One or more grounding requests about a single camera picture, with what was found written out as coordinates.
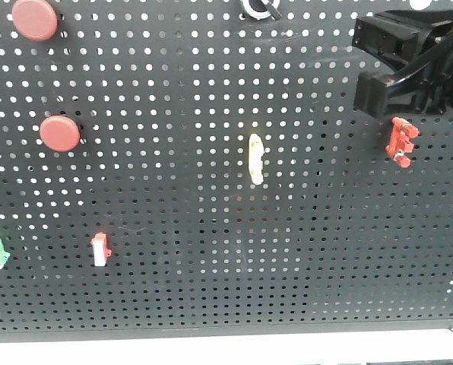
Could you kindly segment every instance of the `red mushroom button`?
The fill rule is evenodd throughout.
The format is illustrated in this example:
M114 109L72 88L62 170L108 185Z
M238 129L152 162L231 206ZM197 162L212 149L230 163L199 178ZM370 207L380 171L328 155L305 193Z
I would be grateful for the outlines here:
M44 119L39 134L47 147L58 152L70 151L80 142L78 126L66 116L50 116Z
M17 0L12 19L20 34L38 42L48 40L58 29L58 16L46 0Z

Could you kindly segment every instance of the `black pegboard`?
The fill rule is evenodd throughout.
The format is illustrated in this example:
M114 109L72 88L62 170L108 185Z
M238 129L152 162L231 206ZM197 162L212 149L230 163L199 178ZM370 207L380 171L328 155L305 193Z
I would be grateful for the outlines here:
M0 1L0 341L453 326L453 114L411 119L400 170L389 120L353 111L384 67L349 46L355 18L407 2L283 0L280 21L233 0L52 4L36 43ZM39 140L60 113L70 153Z

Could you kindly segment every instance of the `black bracket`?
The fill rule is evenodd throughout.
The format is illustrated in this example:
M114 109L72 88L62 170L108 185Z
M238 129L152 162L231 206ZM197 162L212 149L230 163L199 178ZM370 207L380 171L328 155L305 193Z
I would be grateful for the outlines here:
M384 11L356 19L353 46L394 70L362 72L355 108L375 118L453 107L453 10Z

